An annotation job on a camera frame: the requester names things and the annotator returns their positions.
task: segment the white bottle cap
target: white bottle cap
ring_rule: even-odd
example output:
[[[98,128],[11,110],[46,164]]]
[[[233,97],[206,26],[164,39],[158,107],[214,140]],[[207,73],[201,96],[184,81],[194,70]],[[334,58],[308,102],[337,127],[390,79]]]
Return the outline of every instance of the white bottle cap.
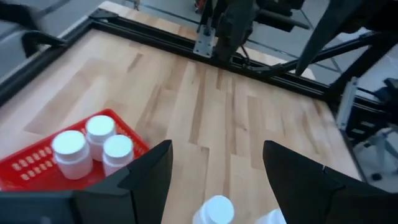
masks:
[[[51,147],[64,161],[74,161],[85,155],[86,139],[79,131],[64,131],[52,141]]]
[[[91,141],[102,143],[115,134],[115,123],[112,118],[105,115],[94,116],[86,123],[87,138]]]
[[[125,164],[132,157],[133,143],[122,134],[108,138],[104,143],[104,157],[112,164]]]
[[[205,219],[211,224],[231,223],[234,218],[234,206],[232,202],[222,196],[216,195],[204,204]]]

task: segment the red crate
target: red crate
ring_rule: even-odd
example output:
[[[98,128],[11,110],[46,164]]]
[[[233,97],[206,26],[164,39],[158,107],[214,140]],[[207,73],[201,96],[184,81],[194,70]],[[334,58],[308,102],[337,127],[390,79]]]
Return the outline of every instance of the red crate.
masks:
[[[145,142],[111,109],[95,115],[106,115],[114,119],[116,132],[124,134],[134,142],[134,158],[149,151]],[[62,131],[77,130],[86,133],[85,124],[92,116],[61,130],[31,146],[28,146],[0,161],[0,188],[3,191],[26,190],[71,190],[84,189],[104,178],[101,162],[93,161],[93,170],[84,178],[68,180],[59,170],[51,142]]]

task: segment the wood grain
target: wood grain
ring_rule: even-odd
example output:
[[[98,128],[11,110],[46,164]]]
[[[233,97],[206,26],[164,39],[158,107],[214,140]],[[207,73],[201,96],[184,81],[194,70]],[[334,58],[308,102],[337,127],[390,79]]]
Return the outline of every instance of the wood grain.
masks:
[[[194,39],[194,30],[104,2],[101,8]],[[248,49],[251,58],[283,60]],[[310,70],[307,78],[313,78]],[[234,223],[277,208],[262,163],[273,140],[358,178],[327,105],[209,65],[91,30],[0,108],[0,157],[103,108],[151,146],[172,139],[164,223],[191,223],[204,200],[229,197]]]

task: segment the wooden table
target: wooden table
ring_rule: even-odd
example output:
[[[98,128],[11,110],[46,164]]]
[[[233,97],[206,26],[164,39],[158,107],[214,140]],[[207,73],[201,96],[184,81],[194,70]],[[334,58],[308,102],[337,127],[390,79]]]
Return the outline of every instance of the wooden table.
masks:
[[[115,3],[100,7],[196,36]],[[282,62],[248,51],[254,60]],[[305,76],[313,78],[309,70]],[[0,157],[103,108],[115,110],[152,146],[173,140],[164,223],[190,223],[203,201],[218,194],[234,203],[234,223],[254,223],[277,208],[262,163],[266,139],[359,178],[323,102],[97,30],[0,109]]]

